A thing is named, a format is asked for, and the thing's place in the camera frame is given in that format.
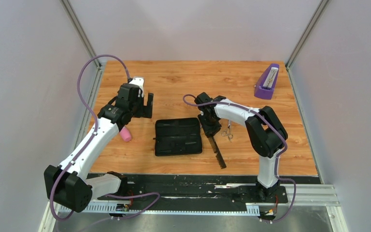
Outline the silver hair scissors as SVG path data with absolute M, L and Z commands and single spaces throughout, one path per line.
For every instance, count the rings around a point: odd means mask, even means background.
M 233 134 L 231 131 L 231 120 L 228 121 L 227 127 L 224 131 L 221 132 L 223 137 L 227 137 L 230 142 L 232 142 Z

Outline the black hair comb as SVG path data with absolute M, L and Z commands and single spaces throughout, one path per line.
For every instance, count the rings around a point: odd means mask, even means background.
M 226 166 L 226 163 L 222 157 L 222 154 L 220 152 L 220 149 L 215 141 L 215 138 L 213 136 L 210 136 L 208 137 L 208 140 L 210 142 L 210 145 L 212 146 L 212 149 L 213 149 L 213 152 L 215 153 L 215 157 L 218 161 L 218 164 L 220 166 L 221 169 L 225 169 L 227 166 Z

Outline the black zip tool case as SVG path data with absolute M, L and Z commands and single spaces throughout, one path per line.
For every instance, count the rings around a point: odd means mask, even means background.
M 155 156 L 201 154 L 200 122 L 196 117 L 159 119 L 155 123 Z

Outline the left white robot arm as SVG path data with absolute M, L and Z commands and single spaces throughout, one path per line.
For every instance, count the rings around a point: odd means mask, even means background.
M 57 167 L 49 165 L 44 171 L 48 199 L 74 212 L 82 212 L 89 202 L 111 194 L 122 200 L 128 195 L 126 178 L 116 172 L 100 177 L 87 175 L 106 145 L 134 117 L 152 117 L 153 93 L 148 94 L 144 105 L 144 79 L 134 77 L 121 85 L 118 95 L 112 98 L 99 113 L 86 137 Z

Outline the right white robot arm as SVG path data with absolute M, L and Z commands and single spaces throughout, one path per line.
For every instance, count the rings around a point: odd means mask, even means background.
M 286 151 L 288 138 L 274 110 L 269 106 L 263 108 L 243 106 L 224 96 L 211 98 L 205 92 L 194 98 L 194 104 L 200 110 L 198 119 L 214 151 L 218 151 L 214 136 L 220 132 L 221 119 L 237 123 L 247 129 L 251 145 L 259 155 L 257 197 L 263 202 L 274 198 L 280 184 L 277 177 L 277 158 Z

